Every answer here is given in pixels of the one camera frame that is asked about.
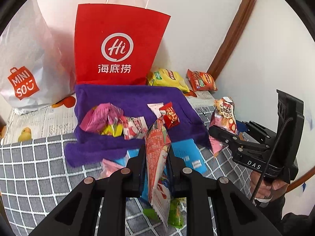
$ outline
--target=white wall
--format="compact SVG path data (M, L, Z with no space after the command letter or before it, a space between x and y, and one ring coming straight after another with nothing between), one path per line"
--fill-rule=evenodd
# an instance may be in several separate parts
M315 165L315 43L285 0L257 0L231 58L216 81L214 95L231 96L238 120L253 120L277 130L276 89L305 103L303 135L297 154L298 177ZM303 194L287 196L284 212L308 214L315 203L315 177Z
M241 0L150 0L148 8L171 15L155 67L185 76L187 69L207 71ZM74 27L79 3L105 0L38 0L42 14L60 43L66 61L74 64Z

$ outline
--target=purple cloth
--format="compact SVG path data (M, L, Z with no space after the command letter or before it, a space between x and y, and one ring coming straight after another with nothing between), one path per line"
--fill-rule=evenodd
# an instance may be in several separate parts
M171 141L192 138L196 144L210 147L208 131L203 121L177 88L80 84L75 86L75 92L77 104L74 112L78 118L78 126L74 134L78 142L69 143L65 147L67 162L72 167L100 162L102 159L119 159L126 155L127 150L140 148L145 143L144 139L124 140L124 136L101 136L80 129L79 125L86 113L102 103L112 103L121 108L128 117L144 116L147 126L150 127L157 118L147 104L172 102L180 124L168 130Z

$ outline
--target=red paper bag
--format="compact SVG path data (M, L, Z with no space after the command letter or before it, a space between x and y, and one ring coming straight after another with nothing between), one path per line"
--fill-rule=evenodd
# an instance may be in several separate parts
M19 100L28 98L39 91L33 74L25 66L19 69L13 67L10 69L10 72L11 75L8 77L8 80L12 84L15 96Z
M79 4L77 84L145 84L169 20L169 15L139 7Z

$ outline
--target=brown wooden trim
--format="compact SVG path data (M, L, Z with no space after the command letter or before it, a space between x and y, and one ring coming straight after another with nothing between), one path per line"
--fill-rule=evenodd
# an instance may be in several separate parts
M236 47L253 12L255 3L256 0L242 0L226 37L207 71L215 80Z
M290 184L286 193L299 187L301 184L305 183L307 180L309 180L314 175L315 175L315 166L311 170L309 170L306 174L301 176L298 180L296 180L292 184Z

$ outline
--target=gray checkered tablecloth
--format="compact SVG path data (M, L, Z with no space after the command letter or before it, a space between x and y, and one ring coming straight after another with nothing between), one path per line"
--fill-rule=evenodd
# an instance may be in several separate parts
M213 107L196 109L207 127L213 110ZM100 163L78 168L67 164L64 147L75 141L72 134L66 134L1 147L0 190L8 220L16 235L28 235L85 177L99 177ZM227 176L245 195L249 195L250 170L235 164L228 148L216 158L209 149L198 148L207 166L204 176L213 179ZM212 229L216 235L210 199L209 204ZM127 201L125 235L186 236L186 223L182 229L170 227L168 232L164 232L159 221L144 216L142 211L146 207L136 198ZM185 205L182 205L181 212L186 217Z

